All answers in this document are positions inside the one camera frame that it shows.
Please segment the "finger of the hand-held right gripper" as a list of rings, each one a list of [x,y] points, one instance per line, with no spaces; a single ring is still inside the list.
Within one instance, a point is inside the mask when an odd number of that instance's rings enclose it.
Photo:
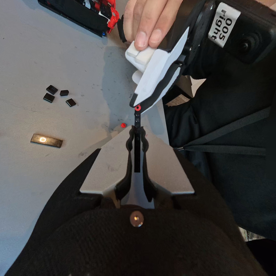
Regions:
[[[136,87],[130,106],[142,106],[142,102],[149,99],[153,95],[154,90],[160,81],[164,78],[169,67],[179,58],[187,41],[189,27],[185,30],[181,38],[178,40],[171,52],[156,49],[141,76]]]
[[[170,90],[172,85],[178,80],[180,73],[181,67],[169,67],[163,79],[157,84],[152,95],[140,103],[141,114],[155,105]]]

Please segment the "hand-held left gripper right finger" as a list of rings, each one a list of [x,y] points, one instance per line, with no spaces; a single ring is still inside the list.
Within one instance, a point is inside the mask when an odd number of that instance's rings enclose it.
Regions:
[[[195,193],[174,149],[141,127],[143,188],[149,202]]]

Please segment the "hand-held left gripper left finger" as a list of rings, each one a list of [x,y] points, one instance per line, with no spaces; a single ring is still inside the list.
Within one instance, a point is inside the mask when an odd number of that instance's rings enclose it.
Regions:
[[[134,126],[126,127],[100,149],[80,193],[96,194],[120,202],[129,192]]]

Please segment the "long black studded toy plate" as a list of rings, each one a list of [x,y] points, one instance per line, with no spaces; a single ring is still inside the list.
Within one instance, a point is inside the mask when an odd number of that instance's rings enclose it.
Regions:
[[[140,173],[140,127],[141,127],[141,110],[134,113],[134,172]]]

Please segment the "grey desk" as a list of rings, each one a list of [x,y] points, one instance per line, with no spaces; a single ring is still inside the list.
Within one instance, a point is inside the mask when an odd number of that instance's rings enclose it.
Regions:
[[[26,245],[60,183],[134,122],[135,68],[115,28],[107,37],[40,6],[1,1],[1,275]],[[52,103],[46,88],[58,89]],[[61,90],[69,95],[60,96]],[[69,107],[72,98],[76,105]],[[31,143],[33,134],[63,140]]]

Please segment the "person's right hand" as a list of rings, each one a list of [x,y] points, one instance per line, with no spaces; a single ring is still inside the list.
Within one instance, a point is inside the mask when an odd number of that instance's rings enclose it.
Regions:
[[[123,14],[123,32],[136,50],[157,48],[173,25],[182,0],[129,0]]]

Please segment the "short black smooth toy tile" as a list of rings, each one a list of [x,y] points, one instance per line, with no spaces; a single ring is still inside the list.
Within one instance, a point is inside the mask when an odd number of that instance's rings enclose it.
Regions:
[[[30,142],[34,144],[40,144],[40,145],[50,146],[54,148],[61,148],[63,140],[55,139],[52,137],[43,136],[39,134],[33,134]]]

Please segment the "person's black hoodie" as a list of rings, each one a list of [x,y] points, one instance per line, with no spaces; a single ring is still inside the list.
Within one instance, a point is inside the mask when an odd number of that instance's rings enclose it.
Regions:
[[[275,53],[246,65],[219,62],[195,97],[167,107],[169,143],[182,147],[238,119],[271,106]],[[265,156],[180,151],[218,189],[236,223],[275,241],[275,180],[265,175]]]

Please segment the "partly built toy car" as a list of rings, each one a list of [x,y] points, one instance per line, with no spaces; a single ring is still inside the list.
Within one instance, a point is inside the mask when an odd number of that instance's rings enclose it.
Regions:
[[[38,0],[52,12],[102,37],[119,21],[115,0]]]

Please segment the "black hoodie drawstring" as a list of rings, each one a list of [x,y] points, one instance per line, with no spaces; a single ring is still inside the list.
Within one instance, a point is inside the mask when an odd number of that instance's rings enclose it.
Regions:
[[[263,119],[266,119],[270,115],[271,107],[267,107],[254,112],[248,116],[235,120],[219,129],[214,130],[202,137],[199,137],[182,147],[177,147],[179,151],[193,151],[193,152],[207,152],[216,154],[237,154],[237,155],[256,155],[266,156],[266,149],[262,147],[248,147],[248,146],[236,146],[236,145],[209,145],[207,143],[220,138],[235,130],[256,123]]]

